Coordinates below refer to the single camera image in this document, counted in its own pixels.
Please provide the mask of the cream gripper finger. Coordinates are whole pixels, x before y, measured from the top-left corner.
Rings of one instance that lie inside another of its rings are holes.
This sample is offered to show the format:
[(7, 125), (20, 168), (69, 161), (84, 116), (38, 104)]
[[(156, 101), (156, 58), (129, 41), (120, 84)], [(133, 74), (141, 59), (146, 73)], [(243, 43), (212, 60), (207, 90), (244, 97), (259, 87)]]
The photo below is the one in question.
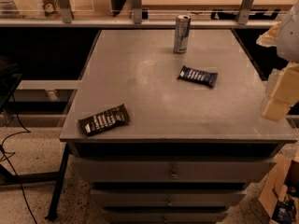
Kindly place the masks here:
[(280, 23), (273, 25), (256, 40), (256, 44), (262, 47), (275, 47), (277, 45), (278, 28)]
[(288, 63), (282, 70), (273, 69), (265, 87), (261, 114), (280, 121), (299, 102), (299, 63)]

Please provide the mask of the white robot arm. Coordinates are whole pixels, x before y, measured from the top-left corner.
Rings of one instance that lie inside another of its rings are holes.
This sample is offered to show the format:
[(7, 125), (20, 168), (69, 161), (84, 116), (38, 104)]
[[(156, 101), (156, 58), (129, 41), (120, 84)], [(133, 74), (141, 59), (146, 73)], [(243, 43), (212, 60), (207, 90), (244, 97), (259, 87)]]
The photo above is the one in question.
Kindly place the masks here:
[(261, 104), (263, 118), (279, 121), (299, 102), (299, 1), (256, 44), (275, 47), (278, 57), (288, 62), (281, 71), (272, 70)]

